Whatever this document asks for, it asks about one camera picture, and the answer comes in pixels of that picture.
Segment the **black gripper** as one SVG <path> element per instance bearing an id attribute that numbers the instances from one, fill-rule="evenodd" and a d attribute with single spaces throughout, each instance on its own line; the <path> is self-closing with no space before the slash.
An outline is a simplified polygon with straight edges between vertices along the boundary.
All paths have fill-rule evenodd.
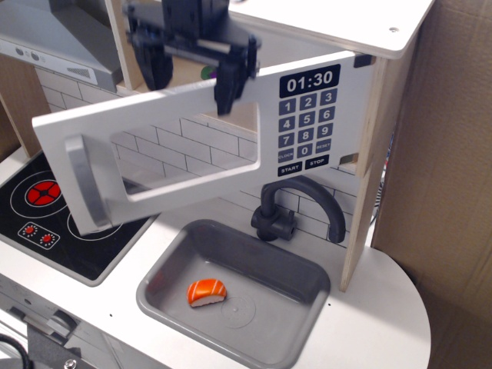
<path id="1" fill-rule="evenodd" d="M 258 70 L 261 41 L 229 15 L 228 1 L 127 1 L 127 38 L 145 84 L 168 86 L 172 55 L 218 65 L 214 100 L 218 115 L 231 113 L 249 78 Z"/>

